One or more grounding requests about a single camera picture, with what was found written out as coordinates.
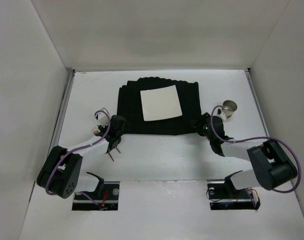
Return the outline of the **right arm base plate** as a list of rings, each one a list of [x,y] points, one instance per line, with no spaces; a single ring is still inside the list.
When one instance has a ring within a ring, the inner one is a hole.
[[[235,190],[223,181],[208,181],[206,196],[212,211],[254,210],[261,206],[258,192],[253,188]]]

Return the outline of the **metal cup with paper sleeve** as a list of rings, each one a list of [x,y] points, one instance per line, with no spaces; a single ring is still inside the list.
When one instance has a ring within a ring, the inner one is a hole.
[[[229,119],[234,114],[234,112],[238,109],[238,105],[232,100],[225,100],[222,103],[222,106],[223,106],[223,112],[227,119]]]

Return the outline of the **black cloth placemat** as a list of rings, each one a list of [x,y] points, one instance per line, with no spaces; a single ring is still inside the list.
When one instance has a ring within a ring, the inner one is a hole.
[[[170,119],[144,121],[140,91],[176,86],[182,116]],[[117,114],[130,125],[129,134],[178,136],[194,133],[190,124],[202,115],[198,82],[172,80],[160,77],[141,77],[129,80],[119,88]]]

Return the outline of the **square white plate black rim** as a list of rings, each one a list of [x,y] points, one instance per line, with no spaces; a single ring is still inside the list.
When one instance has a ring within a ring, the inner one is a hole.
[[[141,108],[145,122],[167,120],[183,115],[175,85],[141,90]]]

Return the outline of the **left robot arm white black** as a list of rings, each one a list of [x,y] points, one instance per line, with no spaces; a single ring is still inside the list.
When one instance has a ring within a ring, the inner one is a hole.
[[[62,199],[74,193],[100,196],[104,179],[85,171],[82,165],[94,163],[116,149],[122,135],[130,131],[130,124],[123,116],[107,116],[107,123],[99,124],[93,131],[94,136],[83,143],[68,148],[57,145],[51,149],[36,179],[36,184],[47,194]]]

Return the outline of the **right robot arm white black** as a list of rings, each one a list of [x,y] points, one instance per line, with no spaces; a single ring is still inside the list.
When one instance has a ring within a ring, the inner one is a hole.
[[[277,187],[293,179],[297,179],[296,184],[288,192],[298,188],[302,178],[300,162],[296,155],[290,160],[283,149],[289,146],[283,141],[267,136],[235,140],[225,134],[223,120],[207,112],[190,124],[197,134],[208,139],[215,154],[250,162],[250,170],[224,178],[224,192],[231,197],[253,187],[276,192]]]

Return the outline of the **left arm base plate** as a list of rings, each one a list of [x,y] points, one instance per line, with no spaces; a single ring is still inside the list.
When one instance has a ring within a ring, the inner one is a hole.
[[[107,181],[101,193],[75,194],[72,201],[72,211],[117,211],[119,208],[120,182]]]

